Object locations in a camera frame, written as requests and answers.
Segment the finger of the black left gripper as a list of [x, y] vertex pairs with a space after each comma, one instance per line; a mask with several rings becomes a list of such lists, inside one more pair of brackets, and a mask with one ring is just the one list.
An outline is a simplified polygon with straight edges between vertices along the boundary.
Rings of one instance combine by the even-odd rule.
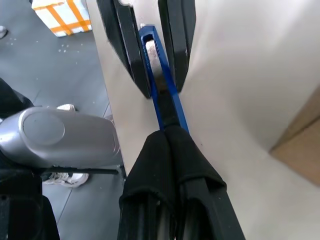
[[110, 44], [132, 81], [149, 99], [149, 79], [134, 8], [120, 0], [96, 1]]
[[196, 26], [195, 0], [158, 0], [158, 8], [171, 74], [177, 90], [181, 91]]

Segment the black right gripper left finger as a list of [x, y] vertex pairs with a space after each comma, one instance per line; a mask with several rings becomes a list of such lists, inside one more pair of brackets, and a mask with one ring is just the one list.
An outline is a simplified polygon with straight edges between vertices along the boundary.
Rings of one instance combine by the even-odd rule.
[[124, 183], [119, 199], [118, 240], [174, 240], [176, 187], [165, 134], [150, 134]]

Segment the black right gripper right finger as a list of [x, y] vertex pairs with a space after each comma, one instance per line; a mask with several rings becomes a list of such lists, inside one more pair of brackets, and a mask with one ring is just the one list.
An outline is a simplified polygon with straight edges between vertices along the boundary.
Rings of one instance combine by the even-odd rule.
[[166, 128], [179, 194], [177, 240], [246, 240], [227, 185], [179, 126]]

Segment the blue utility cutter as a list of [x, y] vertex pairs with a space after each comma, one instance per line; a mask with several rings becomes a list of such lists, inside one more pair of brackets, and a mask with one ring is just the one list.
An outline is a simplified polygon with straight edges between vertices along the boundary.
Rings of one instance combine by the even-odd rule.
[[178, 90], [156, 27], [144, 25], [139, 30], [139, 36], [159, 129], [164, 131], [169, 126], [179, 126], [188, 131]]

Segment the white box with orange tape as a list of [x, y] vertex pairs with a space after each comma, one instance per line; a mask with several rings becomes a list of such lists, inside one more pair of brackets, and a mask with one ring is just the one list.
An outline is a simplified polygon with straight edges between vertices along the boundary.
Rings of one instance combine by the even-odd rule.
[[86, 0], [32, 0], [31, 8], [56, 37], [92, 30]]

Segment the brown cardboard box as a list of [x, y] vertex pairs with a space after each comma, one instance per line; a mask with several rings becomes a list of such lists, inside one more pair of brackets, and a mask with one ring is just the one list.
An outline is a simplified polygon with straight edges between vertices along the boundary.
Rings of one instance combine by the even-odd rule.
[[320, 85], [288, 125], [270, 154], [320, 187]]

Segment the thin black rod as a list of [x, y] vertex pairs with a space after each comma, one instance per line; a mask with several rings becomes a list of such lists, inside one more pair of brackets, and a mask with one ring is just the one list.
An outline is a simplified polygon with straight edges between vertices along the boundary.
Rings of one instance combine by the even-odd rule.
[[86, 173], [86, 174], [104, 174], [104, 175], [117, 175], [117, 169], [103, 169], [103, 168], [72, 168], [72, 167], [51, 167], [42, 168], [43, 172], [48, 173]]

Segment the silver robot body shell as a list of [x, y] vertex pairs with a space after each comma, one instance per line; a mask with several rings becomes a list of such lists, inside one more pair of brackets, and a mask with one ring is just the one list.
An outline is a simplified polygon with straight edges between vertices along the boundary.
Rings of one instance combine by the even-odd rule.
[[20, 165], [104, 168], [121, 163], [114, 124], [105, 118], [31, 107], [0, 123], [0, 151]]

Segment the black trouser leg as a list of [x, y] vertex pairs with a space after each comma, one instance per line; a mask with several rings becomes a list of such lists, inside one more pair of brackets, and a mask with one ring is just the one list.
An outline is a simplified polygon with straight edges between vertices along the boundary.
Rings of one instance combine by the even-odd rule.
[[6, 119], [33, 106], [27, 97], [12, 89], [0, 78], [0, 119]]

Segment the black robot lower body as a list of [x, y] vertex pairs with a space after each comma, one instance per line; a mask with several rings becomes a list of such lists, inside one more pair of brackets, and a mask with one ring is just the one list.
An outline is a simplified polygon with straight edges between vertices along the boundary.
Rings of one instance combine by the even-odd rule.
[[25, 169], [0, 169], [0, 240], [60, 240], [38, 174]]

